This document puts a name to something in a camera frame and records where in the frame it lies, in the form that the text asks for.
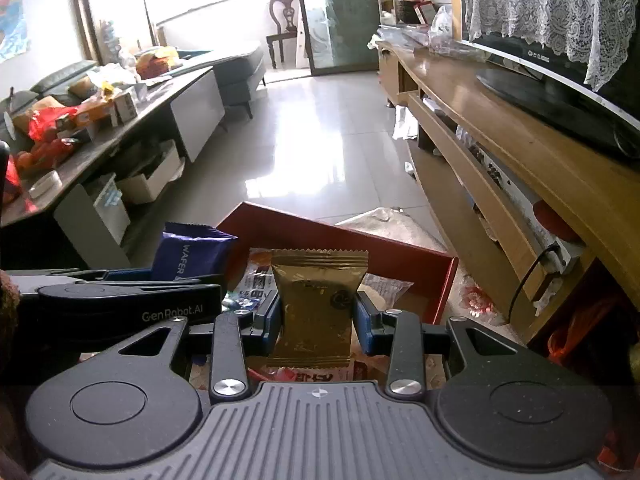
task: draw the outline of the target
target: gray ribbed plate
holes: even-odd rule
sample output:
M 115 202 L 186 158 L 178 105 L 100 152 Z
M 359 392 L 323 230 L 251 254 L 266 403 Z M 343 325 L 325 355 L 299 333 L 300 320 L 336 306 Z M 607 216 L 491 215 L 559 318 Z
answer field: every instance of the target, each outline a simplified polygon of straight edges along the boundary
M 90 472 L 52 461 L 35 480 L 596 479 L 589 466 L 512 473 L 457 451 L 420 404 L 383 397 L 374 383 L 265 383 L 213 407 L 169 455 L 127 470 Z

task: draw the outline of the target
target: black power cable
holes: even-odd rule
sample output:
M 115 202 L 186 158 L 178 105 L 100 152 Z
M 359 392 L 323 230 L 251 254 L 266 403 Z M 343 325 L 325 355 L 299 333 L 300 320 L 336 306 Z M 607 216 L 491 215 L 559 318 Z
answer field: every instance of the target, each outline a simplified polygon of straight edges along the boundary
M 531 266 L 529 267 L 529 270 L 525 273 L 525 275 L 520 280 L 520 284 L 518 285 L 518 288 L 513 293 L 513 298 L 511 298 L 511 304 L 509 305 L 509 313 L 507 315 L 507 323 L 511 322 L 511 311 L 513 311 L 513 305 L 516 304 L 516 300 L 518 299 L 518 295 L 520 294 L 520 291 L 522 290 L 522 287 L 524 286 L 524 284 L 529 279 L 529 276 L 533 272 L 533 269 L 535 269 L 536 265 L 539 264 L 540 261 L 542 261 L 542 258 L 545 256 L 545 254 L 550 253 L 551 251 L 555 251 L 556 249 L 559 249 L 559 248 L 560 248 L 560 245 L 558 245 L 558 242 L 553 242 L 551 245 L 549 245 L 549 247 L 544 249 L 538 255 L 538 257 L 534 260 L 534 262 L 531 264 Z

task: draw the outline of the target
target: wooden chair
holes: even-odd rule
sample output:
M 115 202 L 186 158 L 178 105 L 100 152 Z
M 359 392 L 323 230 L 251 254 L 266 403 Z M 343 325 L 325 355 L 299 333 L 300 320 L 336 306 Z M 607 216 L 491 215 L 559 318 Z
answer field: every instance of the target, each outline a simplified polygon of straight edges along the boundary
M 284 5 L 284 9 L 282 9 L 282 15 L 287 22 L 286 32 L 282 31 L 282 26 L 280 25 L 280 20 L 276 17 L 273 12 L 273 5 L 276 2 L 280 2 Z M 276 26 L 278 27 L 277 34 L 271 34 L 267 36 L 267 45 L 269 47 L 269 55 L 271 56 L 271 65 L 273 68 L 276 68 L 276 57 L 273 51 L 273 42 L 277 41 L 280 43 L 280 62 L 284 63 L 284 51 L 282 49 L 282 40 L 288 40 L 289 38 L 297 38 L 298 37 L 298 28 L 293 24 L 293 15 L 295 14 L 295 9 L 291 6 L 293 0 L 271 0 L 269 2 L 269 13 L 273 18 L 273 21 L 276 22 Z

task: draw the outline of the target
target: map poster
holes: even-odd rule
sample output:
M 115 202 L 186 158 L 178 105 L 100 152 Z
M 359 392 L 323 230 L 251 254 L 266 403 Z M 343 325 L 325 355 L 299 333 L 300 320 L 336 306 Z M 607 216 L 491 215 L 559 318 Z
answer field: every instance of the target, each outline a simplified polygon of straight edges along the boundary
M 0 63 L 28 49 L 22 0 L 0 0 Z

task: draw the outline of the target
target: chair backrest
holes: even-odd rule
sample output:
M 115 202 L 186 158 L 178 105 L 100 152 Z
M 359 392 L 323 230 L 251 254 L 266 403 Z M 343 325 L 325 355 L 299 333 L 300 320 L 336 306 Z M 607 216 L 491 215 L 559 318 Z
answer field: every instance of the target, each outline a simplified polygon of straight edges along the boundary
M 276 26 L 278 27 L 278 34 L 282 33 L 282 27 L 280 26 L 280 20 L 276 18 L 275 13 L 273 12 L 273 4 L 275 4 L 276 2 L 280 2 L 284 5 L 284 9 L 282 9 L 282 15 L 287 22 L 286 29 L 289 32 L 295 32 L 296 30 L 298 30 L 296 25 L 294 25 L 293 23 L 293 15 L 296 13 L 295 9 L 291 6 L 293 0 L 271 0 L 269 2 L 269 13 L 273 18 L 273 21 L 276 22 Z

